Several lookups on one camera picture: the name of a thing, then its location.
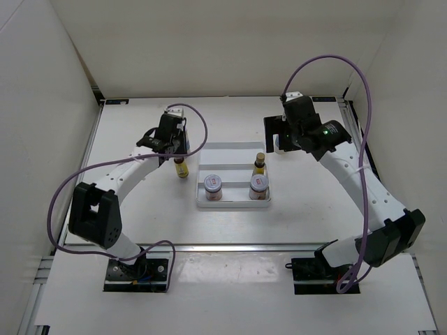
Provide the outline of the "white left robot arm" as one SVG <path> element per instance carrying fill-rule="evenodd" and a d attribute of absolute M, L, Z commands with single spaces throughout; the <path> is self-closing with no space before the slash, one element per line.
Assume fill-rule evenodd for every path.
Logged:
<path fill-rule="evenodd" d="M 120 205 L 169 155 L 186 153 L 185 122 L 181 108 L 164 112 L 159 125 L 137 141 L 130 161 L 116 165 L 91 184 L 79 183 L 73 191 L 69 232 L 119 258 L 122 271 L 131 279 L 144 276 L 147 263 L 139 258 L 141 247 L 122 232 Z"/>

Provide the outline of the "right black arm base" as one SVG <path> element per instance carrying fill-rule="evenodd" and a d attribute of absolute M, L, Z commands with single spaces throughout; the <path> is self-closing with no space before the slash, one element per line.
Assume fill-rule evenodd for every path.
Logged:
<path fill-rule="evenodd" d="M 285 268 L 292 271 L 295 295 L 336 295 L 337 284 L 358 261 L 358 252 L 329 250 L 337 240 L 325 243 L 314 251 L 311 258 L 292 258 Z"/>

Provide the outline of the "tall blue-label shaker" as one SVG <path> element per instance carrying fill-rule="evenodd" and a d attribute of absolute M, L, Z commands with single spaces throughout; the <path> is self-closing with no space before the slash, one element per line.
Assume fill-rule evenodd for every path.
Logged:
<path fill-rule="evenodd" d="M 276 154 L 284 154 L 285 151 L 279 148 L 279 135 L 274 135 L 274 152 Z"/>
<path fill-rule="evenodd" d="M 184 135 L 184 153 L 189 154 L 191 152 L 191 145 L 189 141 L 187 127 L 184 127 L 183 135 Z"/>

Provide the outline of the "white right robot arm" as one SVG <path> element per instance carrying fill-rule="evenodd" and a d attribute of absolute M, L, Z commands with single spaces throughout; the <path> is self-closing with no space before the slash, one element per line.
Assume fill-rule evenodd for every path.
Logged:
<path fill-rule="evenodd" d="M 267 152 L 274 150 L 274 138 L 278 137 L 280 150 L 311 154 L 367 219 L 366 233 L 330 242 L 315 252 L 316 275 L 329 279 L 340 267 L 357 261 L 379 267 L 412 247 L 425 224 L 421 210 L 408 210 L 368 167 L 359 166 L 350 133 L 336 120 L 323 123 L 311 97 L 284 94 L 281 103 L 283 114 L 264 119 Z"/>

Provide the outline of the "yellow-label sauce bottle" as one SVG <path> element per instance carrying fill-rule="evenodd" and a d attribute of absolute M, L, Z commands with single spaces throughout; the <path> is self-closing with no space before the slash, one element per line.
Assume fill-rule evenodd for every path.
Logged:
<path fill-rule="evenodd" d="M 254 161 L 254 169 L 252 175 L 255 174 L 265 174 L 265 154 L 263 152 L 259 152 L 256 154 L 256 160 Z"/>
<path fill-rule="evenodd" d="M 187 178 L 189 175 L 189 169 L 187 167 L 185 158 L 184 157 L 175 158 L 174 164 L 175 164 L 177 176 L 182 179 Z"/>

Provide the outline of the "white-lid spice jar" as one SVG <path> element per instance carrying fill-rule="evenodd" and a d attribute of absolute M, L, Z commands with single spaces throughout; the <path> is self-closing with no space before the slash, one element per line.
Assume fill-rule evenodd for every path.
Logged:
<path fill-rule="evenodd" d="M 222 181 L 220 176 L 216 174 L 207 175 L 203 186 L 207 200 L 219 201 L 222 198 Z"/>
<path fill-rule="evenodd" d="M 269 179 L 264 174 L 254 174 L 249 186 L 249 197 L 252 200 L 265 200 L 269 188 Z"/>

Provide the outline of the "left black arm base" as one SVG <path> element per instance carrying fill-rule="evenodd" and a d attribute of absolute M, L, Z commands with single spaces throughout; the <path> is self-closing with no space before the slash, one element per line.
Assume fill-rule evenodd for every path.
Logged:
<path fill-rule="evenodd" d="M 104 292 L 166 293 L 171 262 L 168 258 L 141 256 L 127 265 L 109 260 L 103 283 Z"/>

